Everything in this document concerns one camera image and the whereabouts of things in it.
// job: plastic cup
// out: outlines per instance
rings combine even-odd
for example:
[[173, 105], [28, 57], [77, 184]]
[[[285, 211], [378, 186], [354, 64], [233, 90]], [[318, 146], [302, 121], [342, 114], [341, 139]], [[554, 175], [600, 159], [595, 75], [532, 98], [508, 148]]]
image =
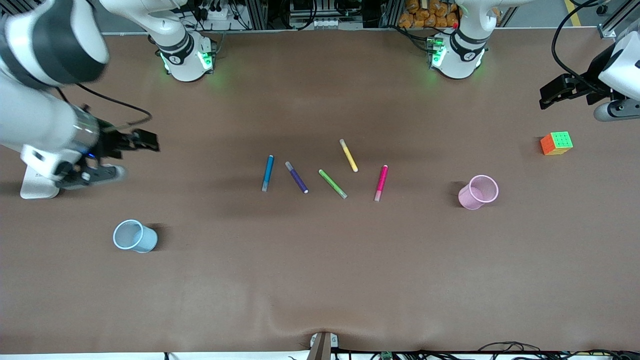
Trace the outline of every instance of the plastic cup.
[[460, 204], [469, 210], [477, 210], [498, 197], [498, 184], [486, 175], [474, 176], [458, 193]]
[[113, 231], [113, 243], [122, 250], [143, 254], [150, 252], [158, 243], [156, 232], [137, 220], [124, 220]]

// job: brown tabletop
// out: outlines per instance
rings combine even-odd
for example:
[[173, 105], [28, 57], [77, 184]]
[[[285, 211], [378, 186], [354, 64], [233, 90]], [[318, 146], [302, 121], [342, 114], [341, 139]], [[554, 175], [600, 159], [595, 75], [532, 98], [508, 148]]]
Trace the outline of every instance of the brown tabletop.
[[[39, 201], [0, 151], [0, 352], [299, 350], [320, 330], [360, 350], [637, 348], [640, 122], [599, 123], [584, 99], [541, 111], [562, 73], [552, 34], [496, 31], [463, 81], [390, 31], [229, 35], [196, 83], [166, 76], [145, 37], [109, 38], [91, 87], [152, 111], [162, 151], [113, 161], [121, 183]], [[558, 51], [581, 72], [607, 45], [567, 29]], [[66, 92], [115, 124], [139, 116]], [[575, 148], [543, 156], [551, 131]], [[455, 194], [476, 174], [500, 196], [469, 211]], [[113, 245], [128, 218], [158, 229], [156, 250]]]

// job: purple marker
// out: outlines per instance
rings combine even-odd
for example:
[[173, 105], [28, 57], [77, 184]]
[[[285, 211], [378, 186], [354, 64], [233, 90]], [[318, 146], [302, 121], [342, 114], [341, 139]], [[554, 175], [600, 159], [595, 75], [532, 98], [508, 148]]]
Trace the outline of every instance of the purple marker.
[[308, 193], [309, 189], [307, 189], [305, 183], [302, 181], [302, 179], [300, 179], [300, 176], [296, 172], [296, 169], [291, 166], [291, 163], [287, 161], [286, 163], [284, 163], [284, 165], [289, 169], [289, 173], [291, 174], [291, 177], [293, 177], [293, 179], [296, 181], [296, 184], [298, 184], [298, 188], [300, 188], [303, 193]]

